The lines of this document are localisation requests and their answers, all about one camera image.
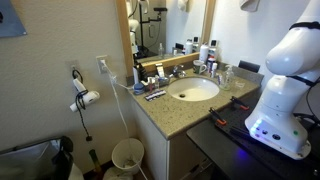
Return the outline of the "white oval sink basin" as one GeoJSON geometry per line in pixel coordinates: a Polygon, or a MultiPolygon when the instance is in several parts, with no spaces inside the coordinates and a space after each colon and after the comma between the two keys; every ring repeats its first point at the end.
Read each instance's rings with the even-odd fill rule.
{"type": "Polygon", "coordinates": [[[220,89],[211,80],[189,77],[175,80],[168,86],[167,91],[178,100],[196,102],[215,97],[220,89]]]}

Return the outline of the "black toiletries tray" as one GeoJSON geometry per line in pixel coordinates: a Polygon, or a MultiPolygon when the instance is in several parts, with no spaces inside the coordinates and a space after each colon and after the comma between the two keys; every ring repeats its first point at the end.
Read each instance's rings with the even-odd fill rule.
{"type": "Polygon", "coordinates": [[[148,91],[153,91],[159,89],[162,86],[168,85],[170,79],[167,77],[159,77],[155,75],[154,77],[148,77],[147,80],[141,80],[141,83],[144,85],[145,89],[148,91]]]}

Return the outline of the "blue white pill blister strip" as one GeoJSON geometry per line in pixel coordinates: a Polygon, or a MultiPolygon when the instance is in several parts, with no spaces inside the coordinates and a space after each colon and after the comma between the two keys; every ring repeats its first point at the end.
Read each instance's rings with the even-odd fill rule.
{"type": "Polygon", "coordinates": [[[155,92],[145,96],[144,98],[147,101],[152,101],[152,100],[157,99],[157,98],[159,98],[159,97],[161,97],[161,96],[163,96],[165,94],[166,94],[165,90],[158,90],[158,91],[155,91],[155,92]]]}

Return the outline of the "blue round electric toothbrush base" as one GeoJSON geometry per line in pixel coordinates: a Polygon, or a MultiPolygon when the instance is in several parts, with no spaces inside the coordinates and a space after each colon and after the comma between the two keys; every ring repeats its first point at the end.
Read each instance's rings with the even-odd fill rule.
{"type": "Polygon", "coordinates": [[[145,92],[145,86],[142,83],[136,83],[133,86],[134,93],[139,95],[145,92]]]}

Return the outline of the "dark glass bottle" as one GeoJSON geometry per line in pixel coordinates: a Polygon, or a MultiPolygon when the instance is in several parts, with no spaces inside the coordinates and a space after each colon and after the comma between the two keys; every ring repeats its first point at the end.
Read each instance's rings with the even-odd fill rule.
{"type": "Polygon", "coordinates": [[[147,72],[141,63],[138,64],[138,74],[141,81],[147,80],[147,72]]]}

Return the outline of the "chrome faucet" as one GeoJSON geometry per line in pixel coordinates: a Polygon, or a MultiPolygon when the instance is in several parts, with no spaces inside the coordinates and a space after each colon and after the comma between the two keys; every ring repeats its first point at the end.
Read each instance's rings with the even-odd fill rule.
{"type": "Polygon", "coordinates": [[[180,78],[180,77],[185,77],[186,76],[186,72],[183,70],[183,65],[182,64],[178,64],[178,65],[174,66],[173,75],[176,78],[180,78]]]}

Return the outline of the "wooden framed mirror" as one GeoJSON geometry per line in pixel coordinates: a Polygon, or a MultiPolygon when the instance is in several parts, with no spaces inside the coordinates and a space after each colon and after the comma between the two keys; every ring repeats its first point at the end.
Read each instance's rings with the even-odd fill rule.
{"type": "Polygon", "coordinates": [[[124,52],[126,77],[133,78],[134,49],[147,52],[141,60],[148,72],[155,64],[164,67],[190,63],[198,52],[174,57],[176,43],[184,45],[188,39],[209,40],[216,0],[136,0],[138,12],[131,8],[131,0],[115,0],[124,52]]]}

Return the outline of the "tall white bottle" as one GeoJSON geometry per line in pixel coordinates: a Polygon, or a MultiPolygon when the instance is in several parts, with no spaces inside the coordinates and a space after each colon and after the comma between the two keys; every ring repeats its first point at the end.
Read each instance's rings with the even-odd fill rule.
{"type": "Polygon", "coordinates": [[[205,62],[208,58],[209,46],[202,44],[200,47],[199,60],[205,62]]]}

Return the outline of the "small white capped bottle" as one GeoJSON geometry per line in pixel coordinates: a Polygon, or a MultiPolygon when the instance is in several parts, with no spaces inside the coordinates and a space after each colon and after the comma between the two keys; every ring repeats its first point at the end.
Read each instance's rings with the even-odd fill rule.
{"type": "Polygon", "coordinates": [[[214,78],[216,76],[216,72],[217,72],[217,67],[218,67],[218,64],[215,62],[213,63],[212,65],[212,78],[214,78]]]}

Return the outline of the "orange capped spray can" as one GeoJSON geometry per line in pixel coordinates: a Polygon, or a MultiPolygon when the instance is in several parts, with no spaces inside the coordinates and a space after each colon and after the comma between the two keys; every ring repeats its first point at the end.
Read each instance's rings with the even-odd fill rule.
{"type": "Polygon", "coordinates": [[[212,66],[216,62],[216,59],[214,56],[210,56],[207,60],[207,72],[211,73],[212,71],[212,66]]]}

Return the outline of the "orange black clamp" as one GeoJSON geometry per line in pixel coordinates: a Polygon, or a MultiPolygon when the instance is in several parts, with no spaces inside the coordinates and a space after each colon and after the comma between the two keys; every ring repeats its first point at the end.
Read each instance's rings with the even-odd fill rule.
{"type": "Polygon", "coordinates": [[[209,112],[212,116],[214,116],[216,118],[216,122],[222,126],[226,125],[227,124],[227,121],[224,120],[220,115],[219,113],[213,108],[213,107],[210,107],[209,109],[209,112]]]}
{"type": "Polygon", "coordinates": [[[240,99],[236,98],[235,96],[231,97],[231,104],[234,108],[238,107],[241,108],[242,110],[249,110],[250,107],[242,102],[240,99]]]}

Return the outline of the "clear soap pump bottle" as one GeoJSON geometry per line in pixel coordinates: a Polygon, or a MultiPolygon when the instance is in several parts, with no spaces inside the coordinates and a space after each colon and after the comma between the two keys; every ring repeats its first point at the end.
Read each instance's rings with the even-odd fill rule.
{"type": "Polygon", "coordinates": [[[223,83],[222,83],[222,88],[224,90],[229,90],[231,88],[233,78],[234,78],[233,66],[226,65],[226,71],[223,73],[223,83]]]}

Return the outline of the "white waste bin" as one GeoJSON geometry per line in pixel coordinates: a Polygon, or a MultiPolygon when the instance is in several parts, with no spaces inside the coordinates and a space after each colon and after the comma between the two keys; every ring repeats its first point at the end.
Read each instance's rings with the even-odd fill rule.
{"type": "Polygon", "coordinates": [[[144,157],[144,146],[135,138],[120,141],[112,151],[113,164],[128,173],[137,174],[144,157]]]}

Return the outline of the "white hair dryer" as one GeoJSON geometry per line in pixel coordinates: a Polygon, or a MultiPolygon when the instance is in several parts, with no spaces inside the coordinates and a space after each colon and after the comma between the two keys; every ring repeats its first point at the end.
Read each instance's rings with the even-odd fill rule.
{"type": "Polygon", "coordinates": [[[70,105],[72,112],[76,112],[79,109],[85,109],[88,105],[97,101],[100,98],[100,94],[97,91],[89,91],[83,85],[83,78],[77,69],[72,70],[73,84],[77,90],[75,101],[70,105]]]}

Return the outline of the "black mounting table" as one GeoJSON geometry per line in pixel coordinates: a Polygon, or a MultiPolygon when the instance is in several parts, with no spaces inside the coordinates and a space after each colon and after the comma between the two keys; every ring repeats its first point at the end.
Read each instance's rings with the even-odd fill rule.
{"type": "Polygon", "coordinates": [[[293,160],[249,136],[244,120],[254,109],[257,99],[242,99],[249,110],[232,103],[219,111],[227,123],[221,125],[210,113],[206,119],[187,131],[189,139],[211,160],[218,180],[320,180],[319,129],[311,131],[311,142],[317,144],[303,160],[293,160]]]}

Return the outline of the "black laundry hamper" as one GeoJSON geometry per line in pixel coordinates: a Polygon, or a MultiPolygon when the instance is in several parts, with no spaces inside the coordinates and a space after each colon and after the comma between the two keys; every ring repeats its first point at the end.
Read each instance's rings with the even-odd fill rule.
{"type": "Polygon", "coordinates": [[[73,142],[49,138],[0,152],[0,180],[68,180],[73,166],[73,142]]]}

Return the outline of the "white wall outlet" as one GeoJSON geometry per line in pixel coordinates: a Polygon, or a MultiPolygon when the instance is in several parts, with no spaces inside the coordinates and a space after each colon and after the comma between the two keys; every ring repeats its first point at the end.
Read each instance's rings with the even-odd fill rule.
{"type": "Polygon", "coordinates": [[[107,60],[107,56],[106,55],[102,55],[102,56],[97,56],[96,57],[97,66],[98,66],[100,74],[107,73],[106,60],[107,60]]]}

